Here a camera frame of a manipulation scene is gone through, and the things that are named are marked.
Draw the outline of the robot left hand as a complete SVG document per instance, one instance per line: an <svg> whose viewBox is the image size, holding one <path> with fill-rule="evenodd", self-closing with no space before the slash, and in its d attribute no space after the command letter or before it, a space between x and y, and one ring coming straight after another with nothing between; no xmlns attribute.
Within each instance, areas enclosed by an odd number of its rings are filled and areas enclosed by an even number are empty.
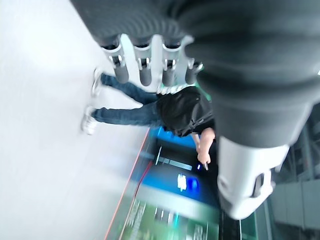
<svg viewBox="0 0 320 240"><path fill-rule="evenodd" d="M103 47L126 34L133 43L161 35L204 64L211 96L221 208L235 220L272 193L279 167L320 101L317 0L74 0Z"/></svg>

